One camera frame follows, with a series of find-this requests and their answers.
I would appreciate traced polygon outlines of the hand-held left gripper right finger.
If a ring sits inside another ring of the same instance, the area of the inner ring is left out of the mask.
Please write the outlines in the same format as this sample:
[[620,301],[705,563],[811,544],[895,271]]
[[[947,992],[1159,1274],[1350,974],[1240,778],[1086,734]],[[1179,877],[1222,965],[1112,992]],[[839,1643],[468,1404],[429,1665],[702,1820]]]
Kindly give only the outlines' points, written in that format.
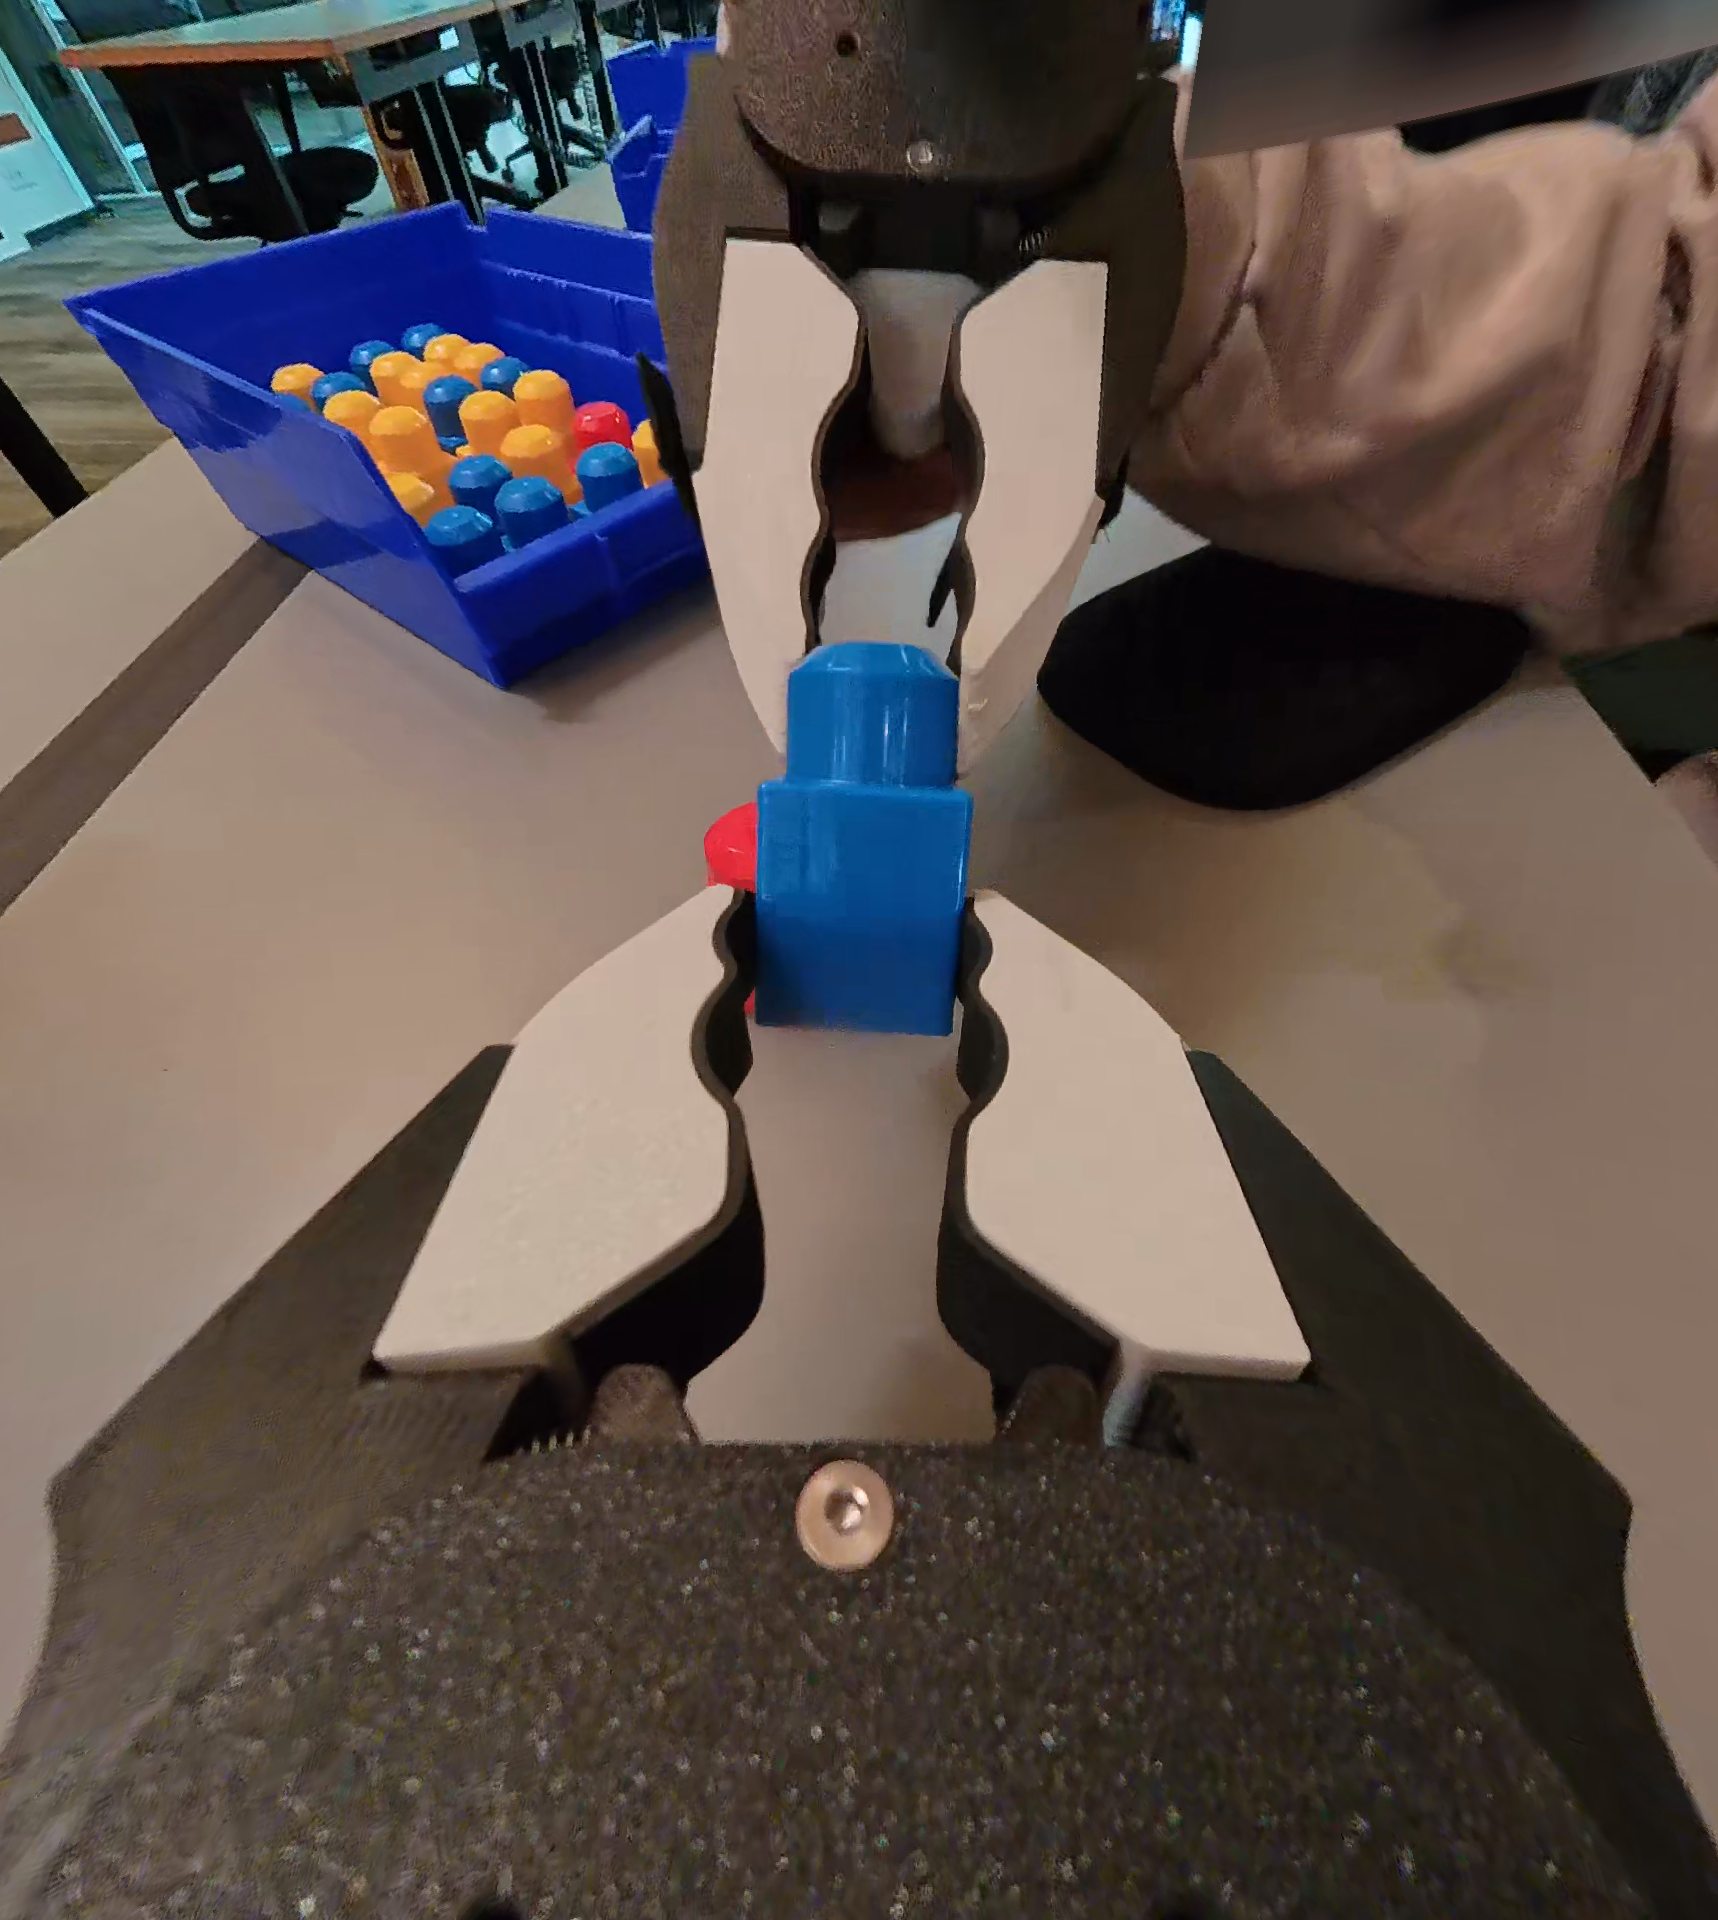
[[1303,1325],[1161,1013],[991,890],[964,912],[957,1010],[938,1310],[994,1406],[1062,1370],[1129,1439],[1157,1380],[1303,1380]]

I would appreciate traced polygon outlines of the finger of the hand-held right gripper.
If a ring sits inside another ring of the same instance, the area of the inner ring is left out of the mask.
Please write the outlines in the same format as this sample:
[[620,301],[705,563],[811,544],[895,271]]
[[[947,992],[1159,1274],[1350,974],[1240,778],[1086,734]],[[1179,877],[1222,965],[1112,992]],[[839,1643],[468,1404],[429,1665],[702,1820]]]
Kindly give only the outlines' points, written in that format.
[[753,714],[782,752],[788,681],[818,643],[822,455],[863,371],[849,291],[802,248],[733,237],[716,323],[716,609]]
[[943,405],[968,486],[929,623],[955,610],[961,752],[1016,716],[1103,524],[1109,291],[1101,260],[1040,258],[952,324]]

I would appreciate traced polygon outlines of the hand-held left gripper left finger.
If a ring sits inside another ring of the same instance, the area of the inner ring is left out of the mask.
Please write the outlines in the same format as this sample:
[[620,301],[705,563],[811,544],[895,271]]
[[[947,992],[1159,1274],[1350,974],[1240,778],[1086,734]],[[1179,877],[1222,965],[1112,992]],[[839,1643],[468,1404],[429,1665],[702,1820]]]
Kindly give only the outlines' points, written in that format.
[[707,887],[510,1044],[373,1346],[394,1377],[696,1380],[751,1331],[767,1255],[747,1125],[747,893]]

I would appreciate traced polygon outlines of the pile of colourful toy blocks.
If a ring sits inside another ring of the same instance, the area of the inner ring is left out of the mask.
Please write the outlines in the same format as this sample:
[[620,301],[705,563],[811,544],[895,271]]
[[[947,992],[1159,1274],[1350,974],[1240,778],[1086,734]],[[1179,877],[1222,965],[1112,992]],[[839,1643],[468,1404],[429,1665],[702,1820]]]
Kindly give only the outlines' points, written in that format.
[[334,366],[281,363],[269,391],[357,443],[455,579],[671,482],[653,421],[441,323],[358,343]]

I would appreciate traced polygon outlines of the red toy block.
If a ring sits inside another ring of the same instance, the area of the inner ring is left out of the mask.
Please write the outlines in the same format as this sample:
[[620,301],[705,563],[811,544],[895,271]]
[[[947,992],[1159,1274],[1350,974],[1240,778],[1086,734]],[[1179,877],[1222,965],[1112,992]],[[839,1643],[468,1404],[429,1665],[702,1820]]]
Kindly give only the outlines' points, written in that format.
[[751,799],[721,815],[702,835],[702,863],[707,884],[730,893],[741,903],[733,928],[737,953],[751,962],[745,1015],[753,1027],[758,1021],[761,938],[758,921],[758,831],[761,804]]

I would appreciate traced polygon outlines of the blue single-stud toy block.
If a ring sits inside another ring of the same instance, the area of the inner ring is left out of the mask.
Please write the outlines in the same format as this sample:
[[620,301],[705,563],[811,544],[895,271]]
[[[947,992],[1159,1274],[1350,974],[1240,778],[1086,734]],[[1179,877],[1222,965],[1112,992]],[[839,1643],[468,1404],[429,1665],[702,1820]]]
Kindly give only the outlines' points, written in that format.
[[955,673],[911,643],[833,643],[792,671],[785,771],[756,797],[763,1027],[952,1030],[973,831],[961,704]]

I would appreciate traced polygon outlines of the person's right forearm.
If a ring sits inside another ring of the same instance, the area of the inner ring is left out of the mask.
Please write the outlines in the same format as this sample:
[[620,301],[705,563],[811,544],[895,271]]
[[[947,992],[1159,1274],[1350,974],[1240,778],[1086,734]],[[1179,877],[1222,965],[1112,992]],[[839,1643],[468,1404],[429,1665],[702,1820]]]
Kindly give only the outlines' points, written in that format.
[[1571,654],[1718,623],[1718,73],[1650,137],[1355,132],[1190,159],[1182,206],[1161,514]]

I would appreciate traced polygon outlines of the black pad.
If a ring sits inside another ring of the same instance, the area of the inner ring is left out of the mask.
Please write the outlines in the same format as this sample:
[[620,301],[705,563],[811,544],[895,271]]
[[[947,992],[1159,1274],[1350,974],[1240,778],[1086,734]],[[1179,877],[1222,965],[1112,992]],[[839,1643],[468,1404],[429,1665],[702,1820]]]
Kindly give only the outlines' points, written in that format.
[[1187,804],[1327,800],[1502,691],[1515,612],[1202,547],[1072,610],[1038,669],[1070,734]]

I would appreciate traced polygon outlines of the black office chair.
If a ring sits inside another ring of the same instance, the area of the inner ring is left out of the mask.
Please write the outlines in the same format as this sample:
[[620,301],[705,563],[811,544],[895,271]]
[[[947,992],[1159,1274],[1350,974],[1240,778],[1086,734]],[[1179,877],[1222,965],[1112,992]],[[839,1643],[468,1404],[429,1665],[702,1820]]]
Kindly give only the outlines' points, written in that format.
[[[378,161],[358,148],[297,150],[273,156],[273,164],[306,235],[340,229],[383,182]],[[274,232],[276,198],[256,195],[241,156],[220,156],[164,192],[175,227],[201,243],[251,238],[269,245],[282,238]]]
[[1718,754],[1718,634],[1577,654],[1563,671],[1649,778]]

